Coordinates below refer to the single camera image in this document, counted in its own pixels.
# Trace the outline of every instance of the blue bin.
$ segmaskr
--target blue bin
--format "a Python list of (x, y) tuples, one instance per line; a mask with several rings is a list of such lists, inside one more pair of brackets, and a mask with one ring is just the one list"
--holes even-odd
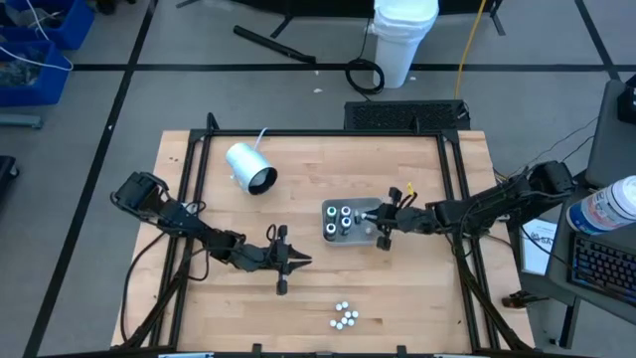
[[(62, 68), (70, 66), (55, 44), (49, 41), (0, 43), (0, 46), (14, 55), (25, 54), (28, 48), (32, 48), (45, 54), (45, 64)], [(0, 52), (0, 62), (13, 60)], [(55, 104), (60, 100), (68, 76), (67, 71), (42, 67), (38, 79), (30, 86), (0, 87), (0, 106)]]
[[(16, 10), (29, 10), (29, 4), (26, 0), (6, 0), (6, 4)], [(49, 39), (58, 46), (58, 49), (76, 50), (80, 48), (94, 20), (94, 14), (86, 5), (85, 0), (31, 0), (31, 4), (34, 8), (43, 8), (49, 14), (63, 11), (65, 20), (62, 26), (57, 29), (48, 29), (43, 26), (44, 31)], [(45, 40), (40, 31), (36, 29), (37, 27), (4, 27), (0, 28), (0, 35), (10, 42)]]

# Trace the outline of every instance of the wooden table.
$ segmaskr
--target wooden table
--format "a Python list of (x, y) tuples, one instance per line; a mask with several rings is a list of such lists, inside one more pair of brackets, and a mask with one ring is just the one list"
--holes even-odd
[[(187, 138), (185, 131), (164, 132), (157, 155), (154, 173), (168, 183), (173, 196), (179, 188)], [(471, 193), (493, 186), (484, 133), (460, 132), (460, 138)], [(395, 352), (397, 345), (406, 345), (411, 353), (470, 352), (455, 259), (442, 236), (394, 232), (390, 252), (375, 247), (333, 248), (321, 238), (325, 199), (384, 198), (389, 187), (405, 190), (411, 182), (419, 194), (414, 206), (444, 200), (434, 138), (265, 136), (259, 150), (278, 169), (278, 181), (264, 195), (248, 196), (230, 179), (225, 154), (236, 142), (254, 140), (213, 138), (203, 191), (208, 208), (201, 219), (212, 227), (244, 233), (257, 246), (267, 245), (265, 230), (270, 224), (286, 224), (288, 241), (311, 255), (313, 264), (292, 274), (289, 292), (277, 296), (274, 271), (246, 273), (211, 261), (209, 278), (188, 284), (180, 350), (249, 351), (253, 343), (261, 343), (263, 351), (270, 352)], [(454, 192), (459, 193), (451, 150), (447, 145)], [(505, 227), (497, 225), (492, 232), (508, 240)], [(142, 225), (135, 254), (156, 235), (156, 229)], [(487, 239), (481, 243), (495, 306), (534, 346), (526, 310), (505, 308), (500, 302), (502, 296), (520, 289), (510, 248)], [(164, 240), (147, 253), (132, 276), (126, 312), (129, 334), (156, 299), (166, 246)], [(201, 276), (204, 271), (205, 260), (199, 256), (193, 260), (191, 275)], [(360, 318), (354, 327), (337, 331), (329, 320), (340, 317), (334, 306), (342, 300), (351, 302)], [(481, 345), (487, 347), (483, 311), (474, 301)], [(172, 307), (167, 309), (162, 342), (167, 342), (172, 312)], [(120, 340), (116, 329), (113, 343)]]

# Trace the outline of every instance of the gray floor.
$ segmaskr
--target gray floor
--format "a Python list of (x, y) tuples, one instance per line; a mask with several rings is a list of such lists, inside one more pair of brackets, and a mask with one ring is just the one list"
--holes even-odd
[[(98, 15), (83, 45), (68, 56), (77, 64), (126, 64), (148, 0), (122, 4), (115, 16)], [(176, 9), (160, 1), (140, 64), (288, 64), (232, 34), (234, 24), (271, 32), (280, 16), (241, 5), (204, 0)], [(585, 1), (615, 64), (636, 64), (630, 0)], [(469, 64), (600, 65), (600, 57), (573, 1), (506, 0), (500, 18), (507, 36), (484, 19)], [(439, 18), (421, 44), (420, 64), (455, 64), (473, 15)], [(323, 63), (355, 58), (364, 20), (294, 19), (279, 41), (316, 55)], [(366, 57), (373, 58), (371, 37)], [(0, 128), (0, 153), (16, 156), (22, 176), (0, 207), (0, 352), (22, 354), (71, 217), (86, 180), (123, 73), (75, 72), (56, 106), (3, 111), (41, 114), (42, 130)], [(621, 73), (623, 80), (633, 74)], [(454, 72), (413, 72), (403, 88), (374, 100), (447, 99)], [(472, 126), (486, 132), (495, 166), (515, 170), (555, 141), (597, 116), (606, 72), (467, 72), (462, 97)], [(341, 128), (343, 106), (362, 100), (342, 72), (137, 72), (114, 130), (78, 245), (41, 354), (108, 347), (122, 280), (138, 224), (110, 205), (107, 195), (133, 170), (151, 170), (161, 132), (202, 127), (215, 113), (224, 128)], [(593, 132), (593, 125), (542, 159), (562, 159)], [(567, 160), (572, 172), (586, 164), (589, 145)], [(558, 336), (564, 306), (542, 302), (530, 310), (535, 339), (548, 351)], [(626, 357), (636, 350), (636, 327), (584, 305), (568, 354)]]

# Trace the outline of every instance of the black keyboard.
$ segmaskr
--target black keyboard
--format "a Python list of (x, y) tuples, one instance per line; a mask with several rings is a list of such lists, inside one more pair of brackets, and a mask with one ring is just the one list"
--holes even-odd
[(627, 253), (590, 237), (576, 235), (572, 240), (569, 263), (576, 269), (569, 273), (570, 282), (610, 297), (612, 295), (606, 290), (611, 290), (636, 302), (636, 252)]

